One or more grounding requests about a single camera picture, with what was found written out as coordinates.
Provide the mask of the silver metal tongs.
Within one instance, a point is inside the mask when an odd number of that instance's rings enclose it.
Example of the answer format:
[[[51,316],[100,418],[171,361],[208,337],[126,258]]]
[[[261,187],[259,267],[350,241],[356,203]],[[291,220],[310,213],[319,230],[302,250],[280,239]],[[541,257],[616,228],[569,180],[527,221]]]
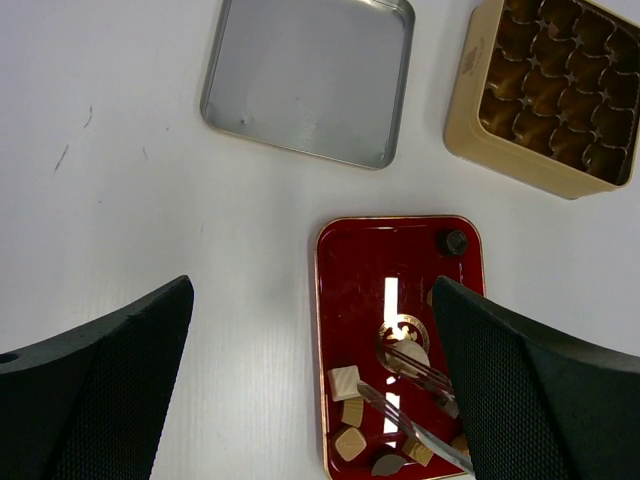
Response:
[[[383,345],[382,350],[385,355],[395,360],[399,366],[396,369],[398,375],[408,378],[423,390],[437,394],[451,403],[456,402],[452,383],[445,374],[389,345]],[[464,473],[475,477],[474,467],[469,455],[457,451],[435,434],[414,422],[399,407],[394,406],[366,382],[359,381],[357,390],[369,405],[407,434],[410,439],[417,440],[423,446],[430,448],[440,458],[461,469]]]

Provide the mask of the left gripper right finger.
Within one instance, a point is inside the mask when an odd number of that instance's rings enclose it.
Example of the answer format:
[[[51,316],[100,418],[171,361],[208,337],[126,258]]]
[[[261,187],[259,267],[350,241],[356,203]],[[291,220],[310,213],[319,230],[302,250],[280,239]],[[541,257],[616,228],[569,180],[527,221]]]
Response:
[[[638,357],[444,276],[431,306],[476,478],[638,478]]]

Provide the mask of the white square chocolate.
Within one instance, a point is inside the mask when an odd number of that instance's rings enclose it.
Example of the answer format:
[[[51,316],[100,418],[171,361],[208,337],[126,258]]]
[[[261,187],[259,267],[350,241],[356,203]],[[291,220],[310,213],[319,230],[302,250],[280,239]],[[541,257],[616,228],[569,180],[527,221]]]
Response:
[[[341,402],[358,398],[358,382],[360,381],[357,365],[339,367],[328,372],[331,398],[334,402]]]

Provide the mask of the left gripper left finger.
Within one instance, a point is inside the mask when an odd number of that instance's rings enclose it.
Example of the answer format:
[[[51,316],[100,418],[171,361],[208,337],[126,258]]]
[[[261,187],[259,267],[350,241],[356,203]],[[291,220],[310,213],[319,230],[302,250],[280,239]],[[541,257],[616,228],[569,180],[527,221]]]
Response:
[[[183,275],[101,318],[2,354],[2,478],[149,478],[193,304]]]

